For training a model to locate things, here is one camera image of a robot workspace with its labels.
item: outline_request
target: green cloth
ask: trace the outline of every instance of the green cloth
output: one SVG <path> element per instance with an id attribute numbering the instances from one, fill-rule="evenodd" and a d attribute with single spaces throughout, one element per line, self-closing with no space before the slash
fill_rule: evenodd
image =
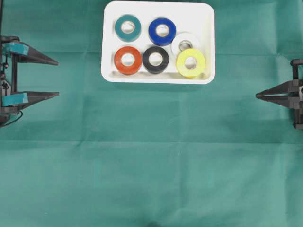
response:
<path id="1" fill-rule="evenodd" d="M 5 0 L 3 35 L 57 60 L 20 64 L 19 90 L 61 95 L 0 129 L 2 227 L 297 227 L 303 131 L 255 94 L 292 78 L 301 0 L 206 0 L 206 86 L 110 83 L 102 0 Z"/>

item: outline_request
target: red tape roll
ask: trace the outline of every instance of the red tape roll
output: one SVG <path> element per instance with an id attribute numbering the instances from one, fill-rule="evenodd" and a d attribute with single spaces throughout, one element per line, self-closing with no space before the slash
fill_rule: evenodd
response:
<path id="1" fill-rule="evenodd" d="M 130 66 L 125 66 L 122 64 L 122 56 L 126 53 L 130 53 L 134 56 L 134 63 Z M 142 65 L 142 56 L 141 53 L 131 46 L 122 47 L 115 53 L 115 66 L 124 75 L 135 74 Z"/>

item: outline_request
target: yellow tape roll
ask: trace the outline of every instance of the yellow tape roll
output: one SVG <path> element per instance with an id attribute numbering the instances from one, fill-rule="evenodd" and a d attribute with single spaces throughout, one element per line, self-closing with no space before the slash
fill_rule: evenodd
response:
<path id="1" fill-rule="evenodd" d="M 196 67 L 189 69 L 185 66 L 187 58 L 193 57 L 196 60 Z M 177 58 L 176 67 L 178 72 L 187 78 L 199 76 L 205 68 L 205 58 L 203 54 L 196 49 L 186 49 L 182 51 Z"/>

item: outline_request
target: white tape roll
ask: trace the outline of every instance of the white tape roll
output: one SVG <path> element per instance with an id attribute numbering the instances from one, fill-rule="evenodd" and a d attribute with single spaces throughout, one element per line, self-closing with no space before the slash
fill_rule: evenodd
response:
<path id="1" fill-rule="evenodd" d="M 189 48 L 201 49 L 200 41 L 191 33 L 181 33 L 177 35 L 171 43 L 171 51 L 175 57 Z"/>

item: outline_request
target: tape roll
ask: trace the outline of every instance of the tape roll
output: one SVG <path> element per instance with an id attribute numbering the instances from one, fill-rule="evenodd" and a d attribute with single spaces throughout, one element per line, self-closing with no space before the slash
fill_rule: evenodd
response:
<path id="1" fill-rule="evenodd" d="M 160 36 L 157 34 L 158 26 L 167 26 L 169 33 L 166 36 Z M 166 46 L 171 44 L 176 36 L 176 26 L 175 24 L 167 18 L 158 18 L 151 22 L 148 33 L 150 35 L 151 41 L 158 46 Z"/>
<path id="2" fill-rule="evenodd" d="M 130 66 L 125 66 L 122 63 L 122 57 L 125 54 L 131 54 L 134 57 L 134 62 Z M 142 56 L 141 53 L 134 47 L 126 46 L 122 47 L 115 53 L 114 62 L 116 68 L 124 75 L 132 75 L 138 72 L 142 65 Z"/>
<path id="3" fill-rule="evenodd" d="M 127 23 L 133 29 L 128 33 L 124 32 L 122 29 L 124 23 Z M 122 41 L 132 42 L 136 40 L 141 34 L 141 23 L 136 17 L 132 15 L 124 15 L 116 21 L 115 32 Z"/>
<path id="4" fill-rule="evenodd" d="M 193 57 L 196 60 L 196 66 L 192 69 L 189 69 L 185 65 L 186 59 Z M 182 51 L 176 61 L 176 67 L 178 72 L 187 78 L 193 78 L 199 76 L 205 68 L 205 58 L 203 54 L 196 49 L 186 49 Z"/>
<path id="5" fill-rule="evenodd" d="M 182 51 L 186 49 L 201 49 L 199 39 L 191 33 L 181 33 L 177 35 L 171 43 L 171 51 L 177 57 Z"/>
<path id="6" fill-rule="evenodd" d="M 158 53 L 162 56 L 162 62 L 159 65 L 152 65 L 150 62 L 150 56 L 153 53 Z M 152 74 L 162 73 L 169 64 L 169 55 L 162 47 L 152 46 L 148 48 L 143 54 L 143 65 L 146 70 Z"/>

